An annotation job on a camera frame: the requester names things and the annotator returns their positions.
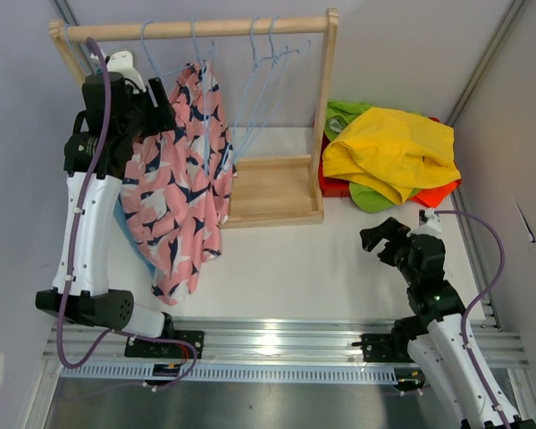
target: red cloth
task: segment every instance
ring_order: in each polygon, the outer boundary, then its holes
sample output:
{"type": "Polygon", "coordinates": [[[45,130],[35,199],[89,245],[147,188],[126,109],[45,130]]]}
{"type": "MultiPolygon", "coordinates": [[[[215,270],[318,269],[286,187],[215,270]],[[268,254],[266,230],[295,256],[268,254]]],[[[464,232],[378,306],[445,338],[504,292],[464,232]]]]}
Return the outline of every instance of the red cloth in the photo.
{"type": "Polygon", "coordinates": [[[414,197],[409,198],[409,201],[414,201],[424,205],[425,207],[436,208],[441,201],[450,194],[453,190],[458,188],[461,184],[461,180],[452,181],[448,185],[440,186],[433,189],[423,189],[414,197]]]}

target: wooden clothes rack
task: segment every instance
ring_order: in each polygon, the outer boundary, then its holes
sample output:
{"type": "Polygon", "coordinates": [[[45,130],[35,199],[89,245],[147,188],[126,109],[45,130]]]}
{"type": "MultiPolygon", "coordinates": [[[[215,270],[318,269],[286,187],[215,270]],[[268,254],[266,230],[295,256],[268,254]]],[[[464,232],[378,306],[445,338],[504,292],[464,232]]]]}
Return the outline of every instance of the wooden clothes rack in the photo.
{"type": "MultiPolygon", "coordinates": [[[[253,24],[255,35],[267,35],[272,18],[196,21],[195,37],[248,36],[253,24]]],[[[97,42],[140,40],[142,28],[142,23],[70,26],[67,28],[67,39],[73,45],[85,42],[87,38],[97,42]]],[[[230,216],[223,225],[225,228],[322,222],[323,202],[318,186],[318,166],[337,30],[337,9],[328,9],[325,16],[282,17],[274,23],[272,34],[323,33],[314,148],[312,154],[307,156],[244,158],[239,161],[239,175],[233,183],[230,216]]],[[[51,21],[49,33],[71,75],[81,86],[86,78],[79,63],[83,58],[78,59],[75,55],[79,55],[79,50],[71,49],[66,43],[63,21],[51,21]]],[[[191,22],[149,23],[143,37],[145,40],[192,38],[191,22]]]]}

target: white wall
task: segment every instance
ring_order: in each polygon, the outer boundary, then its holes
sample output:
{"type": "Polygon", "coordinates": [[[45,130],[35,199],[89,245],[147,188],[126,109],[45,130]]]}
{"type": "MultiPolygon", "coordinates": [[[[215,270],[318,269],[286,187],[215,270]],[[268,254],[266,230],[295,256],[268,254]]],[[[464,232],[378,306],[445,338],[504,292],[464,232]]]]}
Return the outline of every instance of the white wall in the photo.
{"type": "MultiPolygon", "coordinates": [[[[468,206],[498,228],[507,265],[494,299],[508,330],[522,334],[536,388],[536,2],[498,56],[456,125],[456,158],[468,206]]],[[[479,231],[486,264],[496,245],[479,231]]]]}
{"type": "MultiPolygon", "coordinates": [[[[255,16],[320,15],[339,8],[339,35],[331,96],[403,108],[444,119],[461,94],[509,0],[70,0],[81,24],[106,22],[190,21],[255,16]]],[[[307,35],[279,36],[297,46],[307,35]]],[[[314,114],[321,37],[315,37],[306,72],[272,124],[306,126],[314,114]]],[[[216,72],[234,120],[252,69],[247,38],[217,40],[216,72]]],[[[264,37],[264,54],[269,47],[264,37]]],[[[192,61],[190,41],[149,42],[162,70],[192,61]]],[[[199,42],[205,51],[207,44],[199,42]]],[[[123,43],[138,54],[149,76],[139,43],[123,43]]],[[[172,84],[174,78],[166,79],[172,84]]]]}
{"type": "Polygon", "coordinates": [[[21,427],[52,319],[34,294],[52,284],[63,241],[63,144],[79,92],[47,34],[47,0],[0,1],[0,429],[21,427]]]}

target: patterned fabric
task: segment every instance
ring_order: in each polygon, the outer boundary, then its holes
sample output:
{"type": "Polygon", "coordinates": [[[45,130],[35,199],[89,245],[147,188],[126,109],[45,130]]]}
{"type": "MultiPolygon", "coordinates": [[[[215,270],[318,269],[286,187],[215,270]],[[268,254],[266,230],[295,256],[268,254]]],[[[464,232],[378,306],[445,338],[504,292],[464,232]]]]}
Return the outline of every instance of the patterned fabric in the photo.
{"type": "Polygon", "coordinates": [[[193,292],[201,264],[221,254],[219,224],[228,220],[232,144],[221,91],[208,68],[189,64],[181,73],[169,98],[177,128],[134,144],[121,188],[127,225],[156,267],[152,292],[169,305],[193,292]]]}

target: yellow cloth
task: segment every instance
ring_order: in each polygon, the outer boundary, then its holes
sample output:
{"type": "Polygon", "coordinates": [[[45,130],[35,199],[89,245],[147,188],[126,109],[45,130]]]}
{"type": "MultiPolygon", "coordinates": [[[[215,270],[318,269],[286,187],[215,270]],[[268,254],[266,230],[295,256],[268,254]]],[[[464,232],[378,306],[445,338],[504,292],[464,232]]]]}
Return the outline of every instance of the yellow cloth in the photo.
{"type": "Polygon", "coordinates": [[[323,175],[368,186],[395,204],[414,189],[460,179],[453,129],[418,114],[373,107],[344,129],[323,153],[323,175]]]}

